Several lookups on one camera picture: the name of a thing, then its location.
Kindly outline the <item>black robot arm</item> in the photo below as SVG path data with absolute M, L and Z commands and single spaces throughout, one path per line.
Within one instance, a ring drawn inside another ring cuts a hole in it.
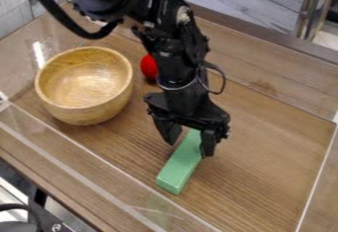
M 216 144 L 228 137 L 231 117 L 213 104 L 207 71 L 217 66 L 205 61 L 208 37 L 201 33 L 185 0 L 70 0 L 78 14 L 105 24 L 86 31 L 62 10 L 56 0 L 38 0 L 60 24 L 84 39 L 101 39 L 131 19 L 131 27 L 153 58 L 163 89 L 144 97 L 148 114 L 165 143 L 176 142 L 187 126 L 199 131 L 199 152 L 213 155 Z

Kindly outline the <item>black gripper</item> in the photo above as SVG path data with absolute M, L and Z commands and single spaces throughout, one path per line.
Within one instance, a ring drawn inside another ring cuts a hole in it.
M 191 127 L 200 131 L 201 156 L 212 156 L 216 141 L 228 136 L 231 117 L 211 101 L 208 92 L 201 86 L 164 89 L 159 93 L 149 93 L 144 97 L 144 102 L 165 143 L 173 145 L 181 128 Z

